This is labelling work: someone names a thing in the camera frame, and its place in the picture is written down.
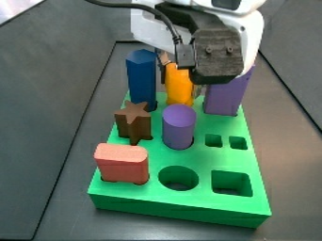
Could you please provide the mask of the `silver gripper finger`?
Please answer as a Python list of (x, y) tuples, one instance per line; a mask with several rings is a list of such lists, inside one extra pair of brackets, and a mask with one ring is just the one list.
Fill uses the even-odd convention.
[(169, 54), (162, 49), (155, 50), (158, 55), (158, 62), (159, 62), (159, 68), (160, 68), (160, 83), (165, 84), (166, 79), (166, 66), (171, 63), (171, 60), (169, 58)]
[(193, 88), (193, 98), (197, 99), (205, 92), (206, 85), (195, 85)]

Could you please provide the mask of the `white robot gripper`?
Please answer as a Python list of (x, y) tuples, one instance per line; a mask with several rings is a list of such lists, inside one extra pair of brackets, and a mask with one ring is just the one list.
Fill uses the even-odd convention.
[[(135, 4), (154, 7), (162, 2), (169, 2), (177, 7), (187, 6), (199, 12), (210, 13), (219, 17), (227, 27), (239, 33), (242, 41), (242, 55), (245, 61), (245, 69), (241, 75), (245, 75), (254, 64), (257, 57), (263, 28), (265, 19), (258, 11), (267, 0), (241, 0), (237, 2), (238, 7), (214, 7), (213, 0), (132, 0)], [(135, 40), (148, 44), (174, 54), (175, 46), (173, 35), (166, 24), (158, 20), (152, 13), (131, 9), (131, 32)]]

